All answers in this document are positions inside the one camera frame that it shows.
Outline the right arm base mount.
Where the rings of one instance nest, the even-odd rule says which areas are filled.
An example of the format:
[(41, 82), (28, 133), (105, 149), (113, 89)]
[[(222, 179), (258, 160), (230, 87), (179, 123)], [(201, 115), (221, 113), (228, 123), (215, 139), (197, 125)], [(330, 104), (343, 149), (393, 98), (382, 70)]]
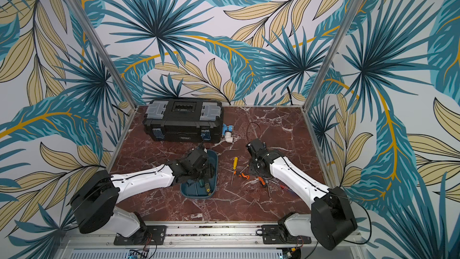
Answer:
[(281, 219), (277, 224), (262, 225), (256, 230), (257, 236), (262, 236), (265, 245), (280, 245), (280, 244), (310, 244), (311, 237), (308, 236), (293, 236), (288, 231), (285, 223), (289, 217), (297, 215), (295, 212), (290, 212)]

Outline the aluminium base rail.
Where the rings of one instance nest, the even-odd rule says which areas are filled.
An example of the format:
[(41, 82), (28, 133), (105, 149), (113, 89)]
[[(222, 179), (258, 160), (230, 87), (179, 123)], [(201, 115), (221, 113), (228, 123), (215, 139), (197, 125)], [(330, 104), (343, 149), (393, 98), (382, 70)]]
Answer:
[(265, 222), (155, 222), (165, 232), (159, 242), (148, 247), (116, 245), (118, 235), (96, 231), (83, 235), (69, 231), (57, 249), (57, 259), (287, 259), (293, 249), (302, 259), (367, 259), (365, 247), (356, 245), (359, 233), (333, 251), (317, 240), (297, 239), (292, 243), (277, 241), (262, 232)]

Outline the orange precision screwdriver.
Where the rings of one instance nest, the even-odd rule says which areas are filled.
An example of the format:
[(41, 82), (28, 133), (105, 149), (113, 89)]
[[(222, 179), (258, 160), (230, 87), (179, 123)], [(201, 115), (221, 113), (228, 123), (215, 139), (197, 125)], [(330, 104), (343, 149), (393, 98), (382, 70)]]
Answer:
[(264, 180), (262, 177), (258, 177), (258, 181), (259, 183), (261, 184), (261, 186), (263, 188), (265, 188), (267, 190), (267, 193), (268, 193), (268, 196), (271, 197), (271, 194), (270, 194), (270, 187), (268, 186), (268, 183), (266, 180)]

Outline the teal plastic storage tray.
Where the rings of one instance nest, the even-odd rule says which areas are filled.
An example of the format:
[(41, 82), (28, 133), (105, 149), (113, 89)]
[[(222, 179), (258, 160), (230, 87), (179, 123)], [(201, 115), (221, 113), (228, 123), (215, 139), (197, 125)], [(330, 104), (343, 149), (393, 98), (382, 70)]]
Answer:
[[(205, 174), (197, 181), (188, 180), (186, 183), (181, 184), (180, 191), (187, 199), (209, 199), (213, 196), (218, 179), (218, 155), (215, 151), (207, 150), (208, 169)], [(208, 182), (211, 186), (212, 192), (208, 194), (204, 188), (204, 184)]]

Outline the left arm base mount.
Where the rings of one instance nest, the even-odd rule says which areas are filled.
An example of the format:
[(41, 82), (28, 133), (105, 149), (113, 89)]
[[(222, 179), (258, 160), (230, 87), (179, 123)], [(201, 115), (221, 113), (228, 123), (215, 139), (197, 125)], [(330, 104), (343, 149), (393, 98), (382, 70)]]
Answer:
[(146, 225), (138, 212), (134, 215), (140, 222), (140, 229), (133, 235), (124, 237), (119, 233), (115, 237), (115, 246), (134, 246), (134, 245), (163, 245), (166, 235), (166, 225)]

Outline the yellow-black dotted-grip screwdriver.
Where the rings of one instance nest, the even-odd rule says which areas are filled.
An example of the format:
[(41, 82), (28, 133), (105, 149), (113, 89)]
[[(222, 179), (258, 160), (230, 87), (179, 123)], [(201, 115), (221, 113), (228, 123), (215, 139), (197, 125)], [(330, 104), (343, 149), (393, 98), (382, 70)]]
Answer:
[(212, 192), (211, 186), (210, 186), (210, 184), (209, 184), (208, 182), (206, 182), (206, 183), (204, 184), (204, 188), (205, 188), (205, 190), (206, 190), (206, 192), (207, 192), (208, 194), (210, 194), (210, 193)]

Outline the blue valve fitting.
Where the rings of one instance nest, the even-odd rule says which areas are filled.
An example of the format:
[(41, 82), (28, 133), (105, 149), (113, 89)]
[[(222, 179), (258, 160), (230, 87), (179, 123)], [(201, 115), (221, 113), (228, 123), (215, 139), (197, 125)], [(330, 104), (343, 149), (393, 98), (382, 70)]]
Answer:
[(233, 130), (234, 130), (234, 126), (233, 126), (233, 125), (226, 125), (226, 124), (223, 124), (222, 135), (225, 135), (226, 133), (232, 133)]

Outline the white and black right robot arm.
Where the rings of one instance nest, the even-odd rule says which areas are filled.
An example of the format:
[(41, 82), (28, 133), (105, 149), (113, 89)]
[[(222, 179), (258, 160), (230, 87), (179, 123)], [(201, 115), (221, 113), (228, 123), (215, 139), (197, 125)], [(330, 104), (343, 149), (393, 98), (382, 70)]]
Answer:
[(350, 198), (340, 187), (328, 187), (308, 176), (290, 159), (256, 138), (246, 145), (249, 173), (267, 181), (278, 179), (309, 207), (310, 215), (290, 213), (279, 220), (285, 236), (311, 237), (331, 251), (358, 229)]

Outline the orange-black stubby screwdriver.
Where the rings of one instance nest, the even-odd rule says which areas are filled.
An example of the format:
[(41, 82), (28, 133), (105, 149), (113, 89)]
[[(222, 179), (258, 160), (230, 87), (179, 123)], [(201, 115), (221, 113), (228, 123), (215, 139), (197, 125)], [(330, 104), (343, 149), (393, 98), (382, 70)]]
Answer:
[(250, 179), (250, 176), (249, 175), (245, 175), (244, 173), (240, 173), (239, 174), (239, 177), (242, 177), (244, 179)]

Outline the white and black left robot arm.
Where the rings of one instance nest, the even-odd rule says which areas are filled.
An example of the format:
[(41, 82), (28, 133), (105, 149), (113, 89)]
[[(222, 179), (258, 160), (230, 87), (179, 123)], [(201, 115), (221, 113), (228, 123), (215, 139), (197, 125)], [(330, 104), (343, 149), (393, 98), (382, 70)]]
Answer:
[(206, 195), (213, 193), (211, 181), (217, 177), (217, 153), (198, 145), (182, 158), (128, 174), (96, 172), (69, 201), (81, 234), (100, 229), (129, 239), (147, 239), (151, 232), (136, 212), (117, 207), (121, 201), (159, 188), (202, 182)]

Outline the black plastic toolbox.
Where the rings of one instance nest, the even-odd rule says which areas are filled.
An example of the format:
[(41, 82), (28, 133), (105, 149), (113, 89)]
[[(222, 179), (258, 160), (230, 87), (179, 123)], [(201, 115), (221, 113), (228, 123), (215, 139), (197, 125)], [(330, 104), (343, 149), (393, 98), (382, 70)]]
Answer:
[(144, 131), (154, 141), (218, 143), (224, 108), (215, 100), (155, 99), (144, 114)]

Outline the white pipe elbow fitting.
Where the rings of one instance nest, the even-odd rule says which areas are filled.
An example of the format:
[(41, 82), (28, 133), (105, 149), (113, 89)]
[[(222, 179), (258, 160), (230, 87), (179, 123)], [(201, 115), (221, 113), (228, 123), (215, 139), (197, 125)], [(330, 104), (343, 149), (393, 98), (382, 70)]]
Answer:
[(227, 143), (233, 143), (233, 136), (232, 133), (226, 132), (224, 135), (224, 139)]

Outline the small yellow screwdriver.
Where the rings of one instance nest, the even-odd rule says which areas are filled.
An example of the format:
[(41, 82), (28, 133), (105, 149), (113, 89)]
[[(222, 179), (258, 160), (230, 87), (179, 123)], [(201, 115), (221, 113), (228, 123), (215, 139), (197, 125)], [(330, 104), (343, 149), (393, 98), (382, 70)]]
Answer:
[(231, 185), (233, 184), (234, 177), (235, 177), (235, 175), (236, 175), (237, 165), (238, 165), (238, 157), (235, 157), (235, 158), (234, 158), (234, 162), (233, 162), (233, 166), (232, 166)]

